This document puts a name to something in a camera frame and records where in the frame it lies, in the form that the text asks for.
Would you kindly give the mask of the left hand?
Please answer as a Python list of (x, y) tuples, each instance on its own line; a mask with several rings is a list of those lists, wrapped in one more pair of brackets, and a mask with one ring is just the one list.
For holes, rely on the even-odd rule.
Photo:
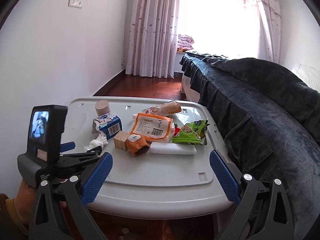
[(13, 207), (17, 218), (23, 225), (28, 225), (30, 222), (36, 194), (37, 189), (31, 187), (22, 179), (18, 193), (13, 200)]

